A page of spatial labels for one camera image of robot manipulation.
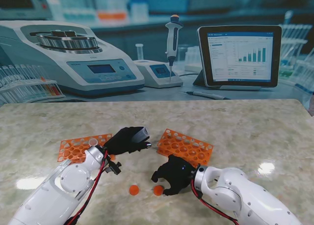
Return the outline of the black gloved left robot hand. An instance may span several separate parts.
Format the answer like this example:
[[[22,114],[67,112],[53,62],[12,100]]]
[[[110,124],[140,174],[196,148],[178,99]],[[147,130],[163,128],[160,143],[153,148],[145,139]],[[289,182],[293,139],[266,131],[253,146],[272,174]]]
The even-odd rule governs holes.
[[[110,138],[104,147],[109,155],[133,153],[151,147],[146,127],[125,127]]]

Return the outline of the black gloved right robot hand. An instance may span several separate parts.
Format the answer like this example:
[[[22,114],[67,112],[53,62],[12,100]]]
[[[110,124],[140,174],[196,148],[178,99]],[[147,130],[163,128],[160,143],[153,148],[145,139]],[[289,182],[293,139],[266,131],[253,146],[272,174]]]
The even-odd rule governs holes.
[[[177,195],[182,189],[190,185],[196,168],[183,158],[169,155],[168,161],[161,165],[151,177],[154,183],[159,179],[165,179],[169,184],[169,189],[164,189],[166,196]]]

